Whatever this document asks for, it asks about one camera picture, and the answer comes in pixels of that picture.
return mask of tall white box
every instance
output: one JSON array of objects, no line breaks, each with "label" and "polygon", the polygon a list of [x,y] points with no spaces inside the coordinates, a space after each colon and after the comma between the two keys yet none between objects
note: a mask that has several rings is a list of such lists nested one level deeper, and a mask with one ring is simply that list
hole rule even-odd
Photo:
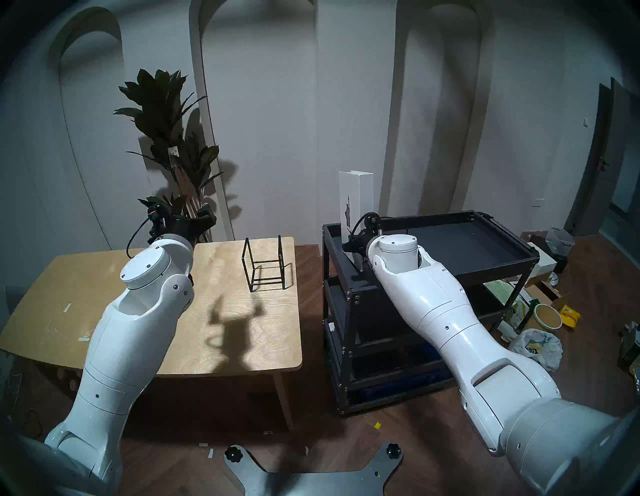
[{"label": "tall white box", "polygon": [[[373,174],[358,170],[339,171],[338,183],[340,187],[340,232],[342,242],[346,243],[360,217],[374,210]],[[361,222],[353,234],[358,234],[362,227]],[[347,253],[347,256],[358,268],[362,268],[362,261],[358,255],[354,257],[352,253]]]}]

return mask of plastic bag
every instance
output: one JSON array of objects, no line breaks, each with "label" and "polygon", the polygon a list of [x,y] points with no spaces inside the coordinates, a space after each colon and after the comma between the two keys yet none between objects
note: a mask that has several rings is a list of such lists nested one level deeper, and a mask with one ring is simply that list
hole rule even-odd
[{"label": "plastic bag", "polygon": [[562,359],[562,344],[558,337],[540,329],[525,329],[511,342],[509,349],[533,358],[548,372],[557,370]]}]

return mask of black knob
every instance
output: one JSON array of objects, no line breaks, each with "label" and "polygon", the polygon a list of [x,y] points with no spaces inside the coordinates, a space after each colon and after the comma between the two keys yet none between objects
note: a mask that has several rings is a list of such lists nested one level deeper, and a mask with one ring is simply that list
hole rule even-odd
[{"label": "black knob", "polygon": [[389,446],[387,446],[387,454],[392,460],[397,460],[398,458],[400,458],[402,450],[396,443],[389,443]]},{"label": "black knob", "polygon": [[231,463],[238,463],[242,460],[242,451],[235,446],[229,446],[225,451],[225,456]]}]

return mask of clear plastic container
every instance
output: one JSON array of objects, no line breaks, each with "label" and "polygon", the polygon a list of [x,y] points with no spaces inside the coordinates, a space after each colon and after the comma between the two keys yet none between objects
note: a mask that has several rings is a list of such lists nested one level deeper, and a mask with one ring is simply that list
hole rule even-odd
[{"label": "clear plastic container", "polygon": [[557,227],[552,227],[547,231],[547,237],[545,240],[551,251],[562,257],[566,257],[575,245],[575,241],[571,237],[571,234],[564,229],[558,229]]}]

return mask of wooden table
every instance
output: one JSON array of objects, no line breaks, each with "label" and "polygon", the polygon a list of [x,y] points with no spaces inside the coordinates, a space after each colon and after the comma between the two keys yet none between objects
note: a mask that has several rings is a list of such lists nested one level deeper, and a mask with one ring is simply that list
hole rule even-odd
[{"label": "wooden table", "polygon": [[[196,245],[191,270],[195,298],[178,320],[157,375],[272,374],[291,429],[282,372],[302,365],[294,241],[282,238],[284,290],[264,285],[249,291],[241,262],[243,245],[244,241]],[[277,259],[277,239],[255,239],[251,248],[254,259]],[[104,308],[125,289],[118,276],[126,263],[124,250],[56,257],[11,315],[0,334],[0,348],[37,362],[82,369],[88,338]],[[277,264],[263,264],[257,276],[279,275],[274,267]]]}]

